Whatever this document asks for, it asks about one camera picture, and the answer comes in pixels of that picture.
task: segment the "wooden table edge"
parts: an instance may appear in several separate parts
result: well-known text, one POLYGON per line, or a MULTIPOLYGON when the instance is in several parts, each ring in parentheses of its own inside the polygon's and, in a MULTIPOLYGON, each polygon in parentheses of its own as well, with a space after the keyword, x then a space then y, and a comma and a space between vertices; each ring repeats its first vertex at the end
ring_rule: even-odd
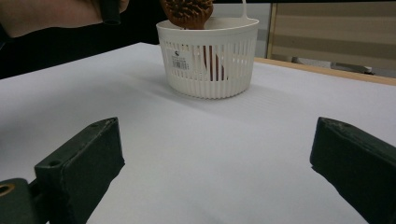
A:
POLYGON ((390 86, 396 86, 396 78, 393 78, 393 77, 379 77, 379 76, 372 76, 372 75, 364 75, 364 74, 334 70, 334 69, 330 69, 330 68, 316 67, 316 66, 312 66, 312 65, 299 64, 299 63, 288 63, 288 62, 282 62, 282 61, 276 61, 276 60, 264 59, 264 58, 255 58, 254 61, 256 63, 267 63, 267 64, 271 64, 271 65, 276 65, 276 66, 299 69, 299 70, 303 70, 303 71, 307 71, 307 72, 319 73, 319 74, 323 74, 323 75, 327 75, 327 76, 344 77, 344 78, 355 79, 355 80, 360 80, 360 81, 367 81, 367 82, 380 83, 380 84, 385 84, 385 85, 390 85, 390 86))

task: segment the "black wristband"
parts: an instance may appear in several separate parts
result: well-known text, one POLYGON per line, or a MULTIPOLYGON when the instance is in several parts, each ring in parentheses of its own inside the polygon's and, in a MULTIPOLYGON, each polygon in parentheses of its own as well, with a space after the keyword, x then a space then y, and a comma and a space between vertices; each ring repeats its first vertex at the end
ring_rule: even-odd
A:
POLYGON ((14 42, 14 40, 8 36, 6 31, 4 30, 3 26, 0 24, 0 42, 3 43, 11 43, 14 42))

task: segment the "bolt hole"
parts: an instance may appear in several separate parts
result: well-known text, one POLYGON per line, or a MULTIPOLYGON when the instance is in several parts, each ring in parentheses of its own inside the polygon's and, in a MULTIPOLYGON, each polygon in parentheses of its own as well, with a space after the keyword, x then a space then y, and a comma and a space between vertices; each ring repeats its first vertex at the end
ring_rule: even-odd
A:
POLYGON ((0 185, 0 197, 10 193, 14 189, 15 189, 14 184, 0 185))
POLYGON ((52 162, 49 163, 49 166, 57 166, 59 164, 61 164, 60 161, 52 161, 52 162))

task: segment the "brush handle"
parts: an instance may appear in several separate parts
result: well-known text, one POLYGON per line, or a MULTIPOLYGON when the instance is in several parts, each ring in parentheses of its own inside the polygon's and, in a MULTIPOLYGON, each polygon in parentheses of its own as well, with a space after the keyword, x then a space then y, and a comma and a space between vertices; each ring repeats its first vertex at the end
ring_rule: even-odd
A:
POLYGON ((121 23, 119 0, 100 0, 99 5, 104 24, 119 25, 121 23))

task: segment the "hand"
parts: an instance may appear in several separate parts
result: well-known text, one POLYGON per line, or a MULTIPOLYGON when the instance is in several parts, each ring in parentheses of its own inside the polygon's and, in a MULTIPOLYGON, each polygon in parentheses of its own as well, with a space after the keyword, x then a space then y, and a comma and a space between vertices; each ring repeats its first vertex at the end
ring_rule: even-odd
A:
MULTIPOLYGON (((129 0, 120 0, 120 12, 129 0)), ((0 24, 18 37, 49 28, 74 28, 102 22, 98 0, 0 0, 0 24)))

